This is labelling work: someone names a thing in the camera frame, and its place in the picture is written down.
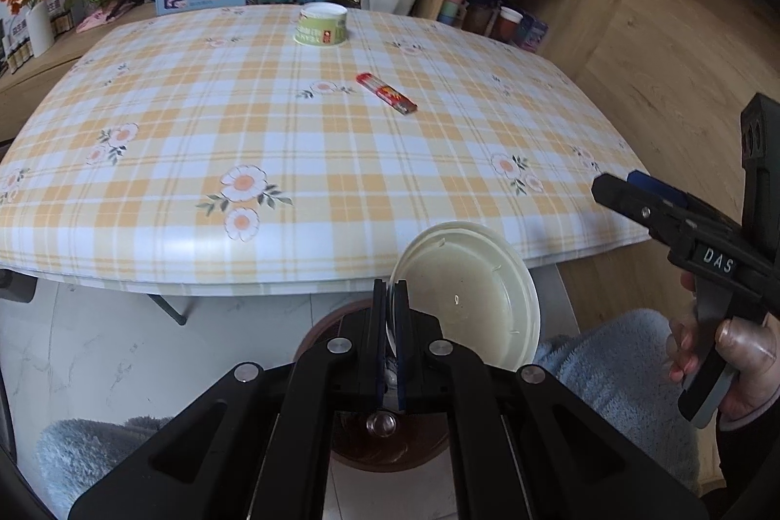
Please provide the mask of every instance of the human hand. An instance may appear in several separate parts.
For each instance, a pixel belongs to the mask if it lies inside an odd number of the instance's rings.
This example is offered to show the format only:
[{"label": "human hand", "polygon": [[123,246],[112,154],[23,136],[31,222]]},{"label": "human hand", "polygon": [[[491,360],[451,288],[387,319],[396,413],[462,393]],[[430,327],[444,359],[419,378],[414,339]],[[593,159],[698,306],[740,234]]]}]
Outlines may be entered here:
[{"label": "human hand", "polygon": [[[693,275],[683,272],[680,283],[695,291]],[[696,317],[669,320],[672,334],[666,352],[672,359],[669,379],[679,384],[685,375],[696,372],[702,360],[693,352],[698,325]],[[767,403],[780,387],[780,322],[771,314],[763,326],[748,320],[723,320],[715,331],[715,349],[740,375],[733,382],[719,409],[732,421],[742,419]]]}]

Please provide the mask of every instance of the marble floor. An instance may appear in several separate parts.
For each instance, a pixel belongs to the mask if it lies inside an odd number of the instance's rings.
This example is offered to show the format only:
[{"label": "marble floor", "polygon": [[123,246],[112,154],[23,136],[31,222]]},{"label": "marble floor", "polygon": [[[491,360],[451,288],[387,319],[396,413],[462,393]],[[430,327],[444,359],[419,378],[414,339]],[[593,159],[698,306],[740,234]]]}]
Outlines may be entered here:
[{"label": "marble floor", "polygon": [[[554,266],[532,272],[543,335],[576,333]],[[123,423],[182,411],[235,364],[291,362],[312,325],[369,294],[167,298],[189,314],[179,327],[149,298],[47,280],[28,305],[0,300],[0,368],[19,469],[46,502],[34,447],[60,419]],[[456,518],[449,453],[396,474],[360,472],[331,461],[323,518]]]}]

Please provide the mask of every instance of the yellow plaid tablecloth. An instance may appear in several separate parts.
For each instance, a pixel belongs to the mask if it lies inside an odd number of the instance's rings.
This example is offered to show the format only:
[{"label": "yellow plaid tablecloth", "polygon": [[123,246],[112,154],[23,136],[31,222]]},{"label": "yellow plaid tablecloth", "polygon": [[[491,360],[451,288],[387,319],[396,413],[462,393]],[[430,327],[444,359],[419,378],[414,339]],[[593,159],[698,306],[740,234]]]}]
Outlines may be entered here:
[{"label": "yellow plaid tablecloth", "polygon": [[[350,11],[293,41],[299,8],[116,28],[0,165],[0,263],[144,292],[361,289],[433,224],[469,220],[530,266],[644,240],[590,183],[641,163],[552,63],[427,20]],[[419,110],[356,83],[370,71]]]}]

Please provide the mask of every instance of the metal bolt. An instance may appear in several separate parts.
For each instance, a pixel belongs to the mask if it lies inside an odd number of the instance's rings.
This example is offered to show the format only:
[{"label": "metal bolt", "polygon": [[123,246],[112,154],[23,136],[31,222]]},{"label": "metal bolt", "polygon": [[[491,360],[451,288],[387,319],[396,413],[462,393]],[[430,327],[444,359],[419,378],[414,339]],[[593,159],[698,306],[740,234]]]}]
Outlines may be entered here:
[{"label": "metal bolt", "polygon": [[380,410],[369,415],[366,419],[366,429],[369,434],[380,439],[386,439],[395,434],[398,429],[398,422],[395,421],[395,416],[392,412],[387,410]]},{"label": "metal bolt", "polygon": [[545,369],[541,366],[526,366],[520,371],[520,376],[526,384],[541,384],[545,381]]},{"label": "metal bolt", "polygon": [[259,374],[260,369],[257,368],[255,364],[241,364],[241,366],[236,368],[233,372],[233,376],[244,384],[248,381],[255,381]]},{"label": "metal bolt", "polygon": [[428,350],[438,357],[444,357],[452,353],[452,343],[446,340],[434,340],[428,345]]},{"label": "metal bolt", "polygon": [[352,342],[346,337],[334,337],[328,342],[328,350],[336,355],[346,353],[350,348],[352,348]]}]

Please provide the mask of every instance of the paper cup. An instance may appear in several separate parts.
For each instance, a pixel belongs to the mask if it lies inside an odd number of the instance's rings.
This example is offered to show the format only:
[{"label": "paper cup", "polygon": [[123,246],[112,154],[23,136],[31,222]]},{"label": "paper cup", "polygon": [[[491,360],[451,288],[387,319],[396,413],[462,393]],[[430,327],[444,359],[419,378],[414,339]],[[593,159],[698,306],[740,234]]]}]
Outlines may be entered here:
[{"label": "paper cup", "polygon": [[346,41],[346,8],[336,3],[308,3],[301,8],[295,42],[333,47]]}]

